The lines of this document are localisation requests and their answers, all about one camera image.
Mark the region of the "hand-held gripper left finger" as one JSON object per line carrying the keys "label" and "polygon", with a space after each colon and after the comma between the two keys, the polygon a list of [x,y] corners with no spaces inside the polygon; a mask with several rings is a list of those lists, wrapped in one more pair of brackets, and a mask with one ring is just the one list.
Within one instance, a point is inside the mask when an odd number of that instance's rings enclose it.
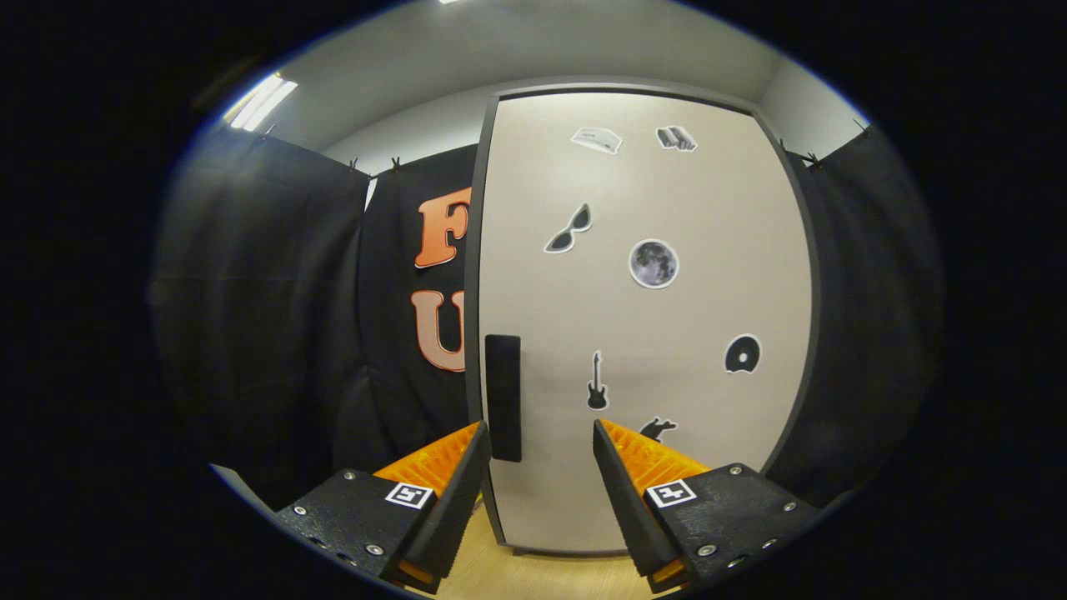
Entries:
{"label": "hand-held gripper left finger", "polygon": [[488,425],[473,422],[375,473],[343,468],[275,521],[359,577],[433,595],[453,569],[488,460]]}

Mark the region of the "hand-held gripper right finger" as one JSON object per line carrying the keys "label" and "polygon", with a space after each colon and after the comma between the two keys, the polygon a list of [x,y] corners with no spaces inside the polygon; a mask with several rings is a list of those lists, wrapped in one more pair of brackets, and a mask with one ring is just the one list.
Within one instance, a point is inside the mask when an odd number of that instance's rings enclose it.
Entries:
{"label": "hand-held gripper right finger", "polygon": [[723,584],[822,517],[754,468],[711,468],[607,419],[592,426],[592,453],[630,558],[652,593]]}

